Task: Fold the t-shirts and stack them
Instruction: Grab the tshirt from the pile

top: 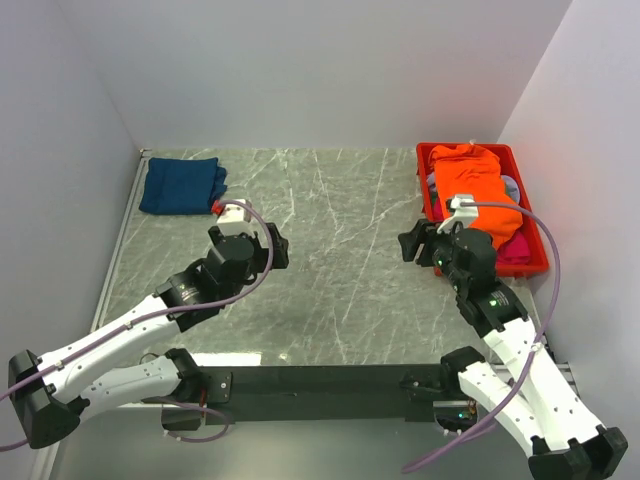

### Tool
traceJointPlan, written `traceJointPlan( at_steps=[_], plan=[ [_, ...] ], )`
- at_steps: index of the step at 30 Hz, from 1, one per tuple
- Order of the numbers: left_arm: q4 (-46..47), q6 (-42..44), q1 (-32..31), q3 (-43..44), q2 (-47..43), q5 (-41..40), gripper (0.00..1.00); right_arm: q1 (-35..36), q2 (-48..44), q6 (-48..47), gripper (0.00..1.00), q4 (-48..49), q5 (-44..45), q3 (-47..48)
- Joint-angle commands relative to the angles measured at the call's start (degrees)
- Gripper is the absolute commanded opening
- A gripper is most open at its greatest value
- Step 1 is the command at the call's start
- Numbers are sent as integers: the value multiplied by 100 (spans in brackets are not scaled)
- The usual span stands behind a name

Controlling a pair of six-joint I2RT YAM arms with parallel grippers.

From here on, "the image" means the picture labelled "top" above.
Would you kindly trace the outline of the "orange t shirt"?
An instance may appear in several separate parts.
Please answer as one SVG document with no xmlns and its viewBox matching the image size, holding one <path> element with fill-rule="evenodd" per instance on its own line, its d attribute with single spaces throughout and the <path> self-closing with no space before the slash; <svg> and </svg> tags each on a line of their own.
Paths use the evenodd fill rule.
<svg viewBox="0 0 640 480">
<path fill-rule="evenodd" d="M 435 175 L 442 209 L 445 209 L 446 201 L 455 195 L 471 195 L 475 202 L 480 203 L 516 205 L 506 193 L 499 157 L 482 146 L 437 145 L 428 157 L 428 165 Z M 522 224 L 519 211 L 504 207 L 479 207 L 478 218 L 471 227 L 488 233 L 492 237 L 493 247 L 499 249 Z"/>
</svg>

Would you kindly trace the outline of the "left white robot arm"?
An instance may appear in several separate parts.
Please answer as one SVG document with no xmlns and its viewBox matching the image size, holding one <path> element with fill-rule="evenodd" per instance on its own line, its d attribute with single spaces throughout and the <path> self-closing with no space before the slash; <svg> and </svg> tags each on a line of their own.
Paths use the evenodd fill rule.
<svg viewBox="0 0 640 480">
<path fill-rule="evenodd" d="M 257 234 L 212 227 L 204 258 L 170 276 L 132 310 L 86 337 L 37 355 L 24 350 L 9 362 L 5 398 L 11 401 L 32 449 L 53 445 L 88 419 L 119 406 L 161 402 L 204 413 L 206 382 L 185 349 L 122 368 L 149 345 L 180 335 L 247 296 L 271 269 L 289 265 L 289 242 L 277 226 Z"/>
</svg>

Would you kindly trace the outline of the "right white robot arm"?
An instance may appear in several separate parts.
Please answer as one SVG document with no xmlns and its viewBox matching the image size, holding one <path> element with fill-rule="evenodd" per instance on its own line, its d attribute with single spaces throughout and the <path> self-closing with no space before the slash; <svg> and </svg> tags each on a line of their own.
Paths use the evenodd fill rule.
<svg viewBox="0 0 640 480">
<path fill-rule="evenodd" d="M 441 232 L 420 220 L 398 240 L 404 261 L 434 267 L 449 281 L 461 315 L 514 380 L 502 380 L 472 347 L 443 356 L 442 393 L 452 399 L 466 396 L 487 414 L 402 471 L 421 469 L 497 422 L 523 450 L 535 479 L 610 478 L 628 441 L 619 428 L 605 426 L 569 385 L 540 340 L 541 328 L 498 277 L 490 236 L 459 223 Z"/>
</svg>

